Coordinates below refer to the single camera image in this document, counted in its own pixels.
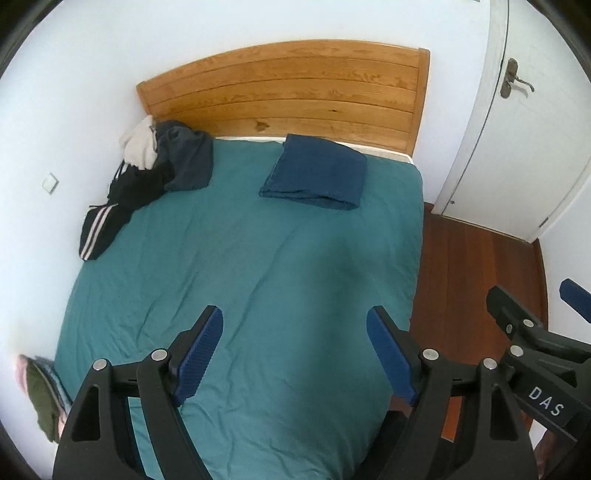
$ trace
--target door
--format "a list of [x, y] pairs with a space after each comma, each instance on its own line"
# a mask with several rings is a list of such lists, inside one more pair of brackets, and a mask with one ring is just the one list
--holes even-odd
[[[533, 241], [586, 171], [591, 83], [558, 31], [527, 0], [509, 0], [508, 11], [495, 97], [443, 215]], [[516, 79], [508, 97], [501, 96], [510, 59], [517, 77], [535, 91]]]

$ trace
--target headboard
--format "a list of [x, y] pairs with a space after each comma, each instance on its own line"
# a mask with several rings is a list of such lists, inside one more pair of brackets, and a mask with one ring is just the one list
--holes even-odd
[[303, 40], [196, 60], [137, 86], [147, 113], [214, 136], [315, 135], [412, 155], [429, 51]]

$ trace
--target green bed sheet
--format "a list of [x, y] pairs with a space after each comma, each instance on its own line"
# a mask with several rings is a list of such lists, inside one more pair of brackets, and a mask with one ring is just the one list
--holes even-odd
[[[361, 206], [260, 198], [275, 142], [216, 140], [211, 183], [134, 213], [84, 264], [56, 370], [74, 397], [96, 358], [138, 361], [213, 304], [224, 332], [181, 408], [214, 479], [346, 479], [364, 459], [391, 389], [365, 331], [384, 305], [408, 329], [423, 227], [411, 164], [368, 157]], [[162, 478], [139, 401], [146, 473]]]

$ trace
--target wooden floor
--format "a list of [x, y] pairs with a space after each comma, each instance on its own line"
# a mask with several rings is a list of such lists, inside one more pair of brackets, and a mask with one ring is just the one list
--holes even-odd
[[[426, 212], [410, 322], [419, 345], [470, 364], [485, 356], [500, 359], [509, 343], [485, 304], [497, 284], [544, 320], [545, 278], [534, 246]], [[460, 399], [453, 399], [446, 438], [454, 437], [459, 408]]]

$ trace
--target wall switch plate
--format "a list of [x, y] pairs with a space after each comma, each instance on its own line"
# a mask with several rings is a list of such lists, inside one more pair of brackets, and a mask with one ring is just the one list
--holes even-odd
[[59, 182], [60, 181], [55, 177], [55, 175], [53, 173], [50, 173], [47, 175], [47, 177], [45, 177], [45, 180], [43, 180], [41, 186], [43, 187], [43, 190], [45, 190], [49, 195], [51, 195], [53, 191], [56, 189], [57, 184]]

